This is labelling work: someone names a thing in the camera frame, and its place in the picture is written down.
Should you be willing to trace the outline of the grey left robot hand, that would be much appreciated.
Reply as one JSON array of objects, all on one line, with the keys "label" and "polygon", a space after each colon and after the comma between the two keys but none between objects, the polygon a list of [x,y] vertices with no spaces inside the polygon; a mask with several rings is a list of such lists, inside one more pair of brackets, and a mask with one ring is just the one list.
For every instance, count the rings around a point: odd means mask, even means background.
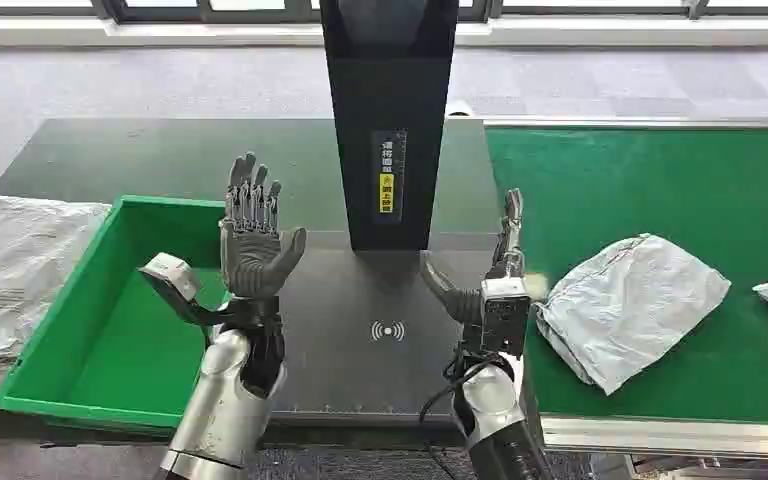
[{"label": "grey left robot hand", "polygon": [[237,298],[276,296],[306,251],[305,228],[280,228],[282,185],[267,177],[268,167],[252,152],[237,157],[229,173],[219,221],[220,269]]}]

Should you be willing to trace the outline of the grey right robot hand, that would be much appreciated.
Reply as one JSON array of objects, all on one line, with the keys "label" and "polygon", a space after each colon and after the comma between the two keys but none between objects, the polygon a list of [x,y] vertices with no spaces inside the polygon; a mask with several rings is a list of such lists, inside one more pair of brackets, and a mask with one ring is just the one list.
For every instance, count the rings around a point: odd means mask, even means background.
[{"label": "grey right robot hand", "polygon": [[520,244],[523,196],[517,188],[506,192],[501,230],[491,266],[478,289],[457,287],[433,264],[429,252],[421,255],[421,275],[434,296],[455,321],[487,328],[508,322],[526,311],[530,296],[525,281],[525,255]]}]

